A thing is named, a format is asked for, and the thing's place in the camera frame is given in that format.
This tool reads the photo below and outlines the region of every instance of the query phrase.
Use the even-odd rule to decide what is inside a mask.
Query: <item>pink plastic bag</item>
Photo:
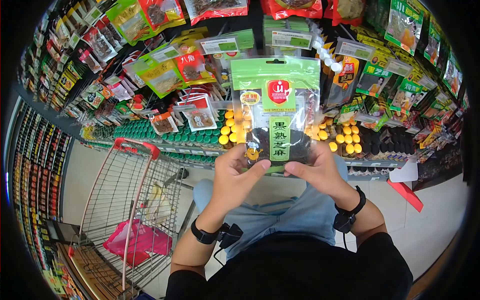
[[[103,243],[105,249],[123,257],[125,242],[127,240],[128,223],[129,221],[124,221],[118,224],[115,232]],[[135,253],[135,265],[140,263],[137,261],[137,255],[143,261],[149,257],[146,252],[167,255],[171,248],[172,238],[165,232],[158,228],[140,224],[139,219],[133,220],[127,253]],[[128,254],[127,260],[129,260],[128,257],[132,258],[133,255]]]

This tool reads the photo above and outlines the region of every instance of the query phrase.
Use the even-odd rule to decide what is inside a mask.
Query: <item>black shirt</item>
[[[230,259],[208,281],[187,270],[170,275],[167,300],[405,299],[413,276],[387,233],[357,252],[278,232]]]

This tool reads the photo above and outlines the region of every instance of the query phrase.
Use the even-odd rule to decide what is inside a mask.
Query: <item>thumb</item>
[[[298,161],[287,162],[285,164],[285,171],[294,176],[297,176],[298,178],[302,178],[310,184],[316,178],[314,167],[306,166],[302,163],[299,163]]]
[[[248,171],[241,174],[244,184],[247,188],[252,188],[263,175],[267,172],[272,162],[268,159],[262,159],[254,164]]]

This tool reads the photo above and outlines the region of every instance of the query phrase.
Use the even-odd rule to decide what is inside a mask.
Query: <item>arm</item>
[[[312,166],[289,162],[285,165],[285,175],[293,174],[306,180],[319,192],[332,197],[340,208],[347,211],[354,209],[360,203],[360,196],[357,190],[340,177],[328,144],[318,142],[312,146],[312,154]],[[387,232],[382,213],[368,199],[355,217],[351,232],[357,237],[358,246],[377,232]]]
[[[216,159],[212,198],[195,222],[198,229],[217,231],[227,213],[243,203],[252,187],[270,167],[270,161],[264,159],[242,173],[244,153],[245,144],[238,144]],[[197,241],[189,228],[175,247],[170,273],[191,270],[205,277],[205,264],[212,256],[214,247],[215,243],[205,245]]]

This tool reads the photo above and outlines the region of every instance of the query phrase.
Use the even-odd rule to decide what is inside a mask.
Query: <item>cable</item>
[[[343,245],[345,246],[345,250],[347,249],[347,242],[345,241],[345,233],[343,234]]]
[[[224,266],[224,264],[222,264],[222,262],[221,262],[221,261],[219,261],[219,260],[218,260],[218,259],[215,257],[215,255],[217,255],[217,253],[219,253],[219,252],[220,252],[220,251],[222,251],[222,250],[223,250],[222,248],[218,249],[218,251],[217,251],[217,252],[215,252],[215,254],[213,255],[213,258],[215,258],[215,259],[216,259],[216,261],[218,261],[218,262],[219,262],[219,263],[222,265],[222,267],[223,267],[223,266]]]

